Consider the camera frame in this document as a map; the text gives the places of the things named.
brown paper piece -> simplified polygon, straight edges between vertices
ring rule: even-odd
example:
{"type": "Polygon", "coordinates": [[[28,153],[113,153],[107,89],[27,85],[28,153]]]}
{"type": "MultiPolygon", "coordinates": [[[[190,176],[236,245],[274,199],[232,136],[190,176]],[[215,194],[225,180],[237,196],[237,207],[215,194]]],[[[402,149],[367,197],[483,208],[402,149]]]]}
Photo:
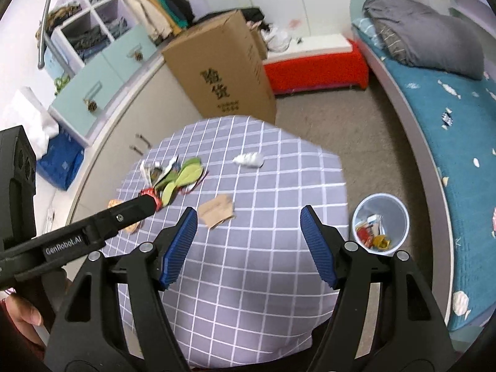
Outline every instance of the brown paper piece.
{"type": "MultiPolygon", "coordinates": [[[[115,200],[115,199],[114,200],[110,200],[108,202],[107,208],[115,207],[116,205],[119,205],[119,204],[122,204],[122,200],[115,200]]],[[[140,225],[140,223],[137,222],[135,224],[129,225],[128,227],[124,228],[124,230],[127,233],[134,233],[138,229],[139,225],[140,225]]]]}
{"type": "Polygon", "coordinates": [[[222,222],[233,218],[233,200],[226,194],[220,194],[214,199],[198,207],[198,215],[209,229],[215,228],[222,222]]]}

finger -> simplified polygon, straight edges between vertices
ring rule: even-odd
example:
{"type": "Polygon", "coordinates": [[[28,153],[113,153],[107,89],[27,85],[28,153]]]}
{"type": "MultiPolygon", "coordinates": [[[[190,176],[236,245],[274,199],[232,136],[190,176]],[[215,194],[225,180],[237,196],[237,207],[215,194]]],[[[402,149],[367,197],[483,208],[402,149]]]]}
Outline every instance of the finger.
{"type": "Polygon", "coordinates": [[[17,330],[29,341],[45,346],[33,326],[41,326],[43,318],[38,310],[24,298],[12,294],[5,300],[7,312],[17,330]]]}

white trash can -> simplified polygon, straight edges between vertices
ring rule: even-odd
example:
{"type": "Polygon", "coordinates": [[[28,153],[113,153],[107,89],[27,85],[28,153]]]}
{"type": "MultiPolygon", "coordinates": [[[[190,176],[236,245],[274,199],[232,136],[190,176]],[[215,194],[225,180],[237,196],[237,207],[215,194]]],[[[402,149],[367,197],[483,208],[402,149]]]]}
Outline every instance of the white trash can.
{"type": "Polygon", "coordinates": [[[351,221],[353,228],[353,237],[355,242],[368,252],[383,256],[392,256],[405,239],[410,230],[410,217],[405,205],[392,194],[376,193],[366,197],[356,208],[351,221]],[[371,215],[378,214],[383,216],[382,223],[384,233],[391,240],[388,250],[378,250],[375,248],[366,248],[357,235],[356,226],[366,222],[371,215]]]}

floor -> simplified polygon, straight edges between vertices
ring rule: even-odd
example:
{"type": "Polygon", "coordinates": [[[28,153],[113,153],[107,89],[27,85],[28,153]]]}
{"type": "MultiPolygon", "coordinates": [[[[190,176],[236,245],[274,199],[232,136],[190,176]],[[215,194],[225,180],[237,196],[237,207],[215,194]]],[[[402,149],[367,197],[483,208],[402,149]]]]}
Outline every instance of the floor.
{"type": "MultiPolygon", "coordinates": [[[[391,193],[403,201],[411,226],[402,248],[431,284],[431,227],[419,170],[398,116],[375,76],[371,74],[365,91],[343,89],[280,98],[276,125],[339,155],[350,218],[359,202],[372,193],[391,193]]],[[[375,286],[357,355],[370,349],[378,297],[375,286]]]]}

cardboard box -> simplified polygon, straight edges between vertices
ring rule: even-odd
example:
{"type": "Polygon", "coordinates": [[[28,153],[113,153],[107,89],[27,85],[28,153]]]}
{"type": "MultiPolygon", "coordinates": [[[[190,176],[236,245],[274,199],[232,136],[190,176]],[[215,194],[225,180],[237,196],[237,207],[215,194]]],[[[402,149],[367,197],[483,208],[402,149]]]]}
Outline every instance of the cardboard box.
{"type": "Polygon", "coordinates": [[[242,114],[274,124],[274,93],[240,11],[182,32],[162,54],[203,117],[242,114]]]}
{"type": "Polygon", "coordinates": [[[267,58],[267,54],[269,53],[269,49],[267,48],[267,45],[265,44],[265,41],[262,38],[260,29],[252,29],[250,33],[251,33],[251,37],[255,42],[255,46],[259,51],[260,59],[265,60],[267,58]]]}

